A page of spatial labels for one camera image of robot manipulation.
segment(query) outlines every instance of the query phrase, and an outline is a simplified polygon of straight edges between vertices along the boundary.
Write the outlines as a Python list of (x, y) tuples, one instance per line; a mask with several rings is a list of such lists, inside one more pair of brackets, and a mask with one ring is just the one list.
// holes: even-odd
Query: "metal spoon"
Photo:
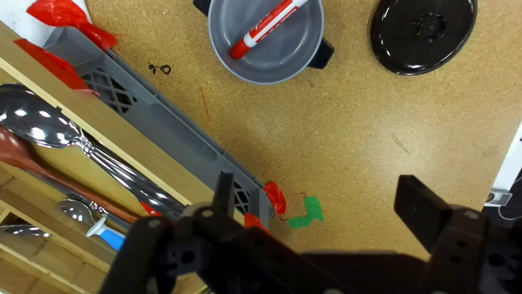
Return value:
[(20, 170), (25, 170), (35, 175), (36, 178), (53, 183), (53, 186), (61, 186), (64, 191), (74, 191), (77, 195), (82, 195), (84, 198), (107, 208), (111, 214), (124, 219), (126, 222), (133, 224), (137, 221), (136, 216), (129, 214), (126, 209), (120, 208), (118, 204), (66, 178), (64, 175), (51, 168), (46, 168), (45, 164), (41, 164), (41, 160), (30, 152), (30, 146), (25, 141), (18, 139), (15, 134), (12, 134), (4, 128), (0, 128), (0, 162), (5, 162)]
[(31, 237), (45, 237), (48, 239), (49, 234), (41, 231), (40, 227), (30, 224), (9, 224), (0, 226), (0, 232), (12, 234), (12, 235), (31, 235)]
[(0, 124), (18, 137), (43, 147), (64, 149), (77, 146), (107, 173), (126, 186), (149, 214), (182, 219), (185, 206), (113, 152), (90, 139), (58, 108), (49, 106), (23, 85), (0, 87)]
[(72, 193), (72, 191), (64, 191), (71, 200), (76, 200), (82, 204), (85, 204), (95, 216), (102, 217), (102, 216), (108, 216), (108, 221), (111, 221), (115, 226), (118, 226), (120, 229), (123, 229), (124, 232), (131, 231), (131, 224), (126, 222), (124, 219), (108, 213), (103, 206), (100, 206), (95, 201), (90, 201), (87, 198), (84, 198), (82, 195)]
[(76, 200), (61, 201), (59, 208), (71, 219), (90, 227), (87, 237), (100, 235), (100, 239), (105, 240), (116, 252), (123, 247), (126, 237), (121, 232), (116, 232), (111, 227), (105, 226), (108, 216), (103, 216), (98, 222), (95, 222), (92, 209), (89, 209), (84, 203), (79, 203)]

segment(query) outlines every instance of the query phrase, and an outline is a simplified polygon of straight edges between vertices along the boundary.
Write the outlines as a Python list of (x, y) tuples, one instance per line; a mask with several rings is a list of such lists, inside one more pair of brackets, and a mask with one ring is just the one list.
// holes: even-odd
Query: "wooden drawer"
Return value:
[[(0, 84), (18, 82), (27, 85), (49, 105), (61, 108), (67, 118), (76, 121), (82, 129), (136, 167), (180, 203), (193, 204), (211, 201), (213, 191), (195, 175), (128, 124), (95, 95), (71, 90), (20, 49), (14, 43), (17, 39), (18, 36), (0, 23)], [(77, 180), (137, 216), (146, 214), (128, 190), (116, 183), (98, 165), (90, 162), (80, 151), (74, 147), (61, 151), (35, 147), (35, 151), (45, 162), (72, 180)], [(15, 260), (20, 265), (27, 265), (31, 271), (38, 271), (40, 275), (49, 271), (51, 276), (59, 276), (58, 280), (49, 280), (62, 286), (56, 289), (58, 293), (71, 289), (74, 293), (97, 291), (102, 283), (100, 280), (103, 280), (110, 270), (115, 253), (102, 242), (85, 239), (82, 226), (61, 216), (56, 209), (56, 203), (64, 200), (64, 195), (18, 168), (5, 164), (0, 164), (0, 168), (4, 170), (0, 172), (0, 185), (4, 185), (0, 191), (0, 217), (15, 211), (17, 214), (23, 214), (28, 222), (51, 231), (51, 234), (56, 235), (53, 240), (58, 240), (40, 244), (40, 247), (31, 242), (18, 242), (17, 245), (17, 242), (10, 244), (7, 240), (2, 245), (5, 249), (4, 255), (17, 255), (18, 260)], [(59, 255), (62, 257), (64, 265), (56, 263), (54, 258)], [(190, 284), (186, 286), (188, 289), (201, 288), (195, 288), (195, 281), (198, 280), (186, 278), (182, 281)], [(53, 284), (49, 286), (48, 280), (41, 281), (40, 278), (33, 278), (31, 283), (31, 288), (22, 289), (20, 293), (31, 293), (35, 291), (35, 286), (43, 289), (56, 288)]]

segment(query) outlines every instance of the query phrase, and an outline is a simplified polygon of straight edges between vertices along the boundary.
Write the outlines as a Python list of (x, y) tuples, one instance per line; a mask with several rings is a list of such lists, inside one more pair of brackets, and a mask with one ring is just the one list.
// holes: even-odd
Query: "gray rack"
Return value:
[(209, 188), (216, 188), (221, 172), (234, 173), (237, 209), (244, 214), (252, 213), (266, 227), (270, 226), (275, 209), (261, 183), (116, 53), (102, 51), (76, 28), (56, 30), (46, 49), (71, 62), (79, 75), (100, 93), (102, 102)]

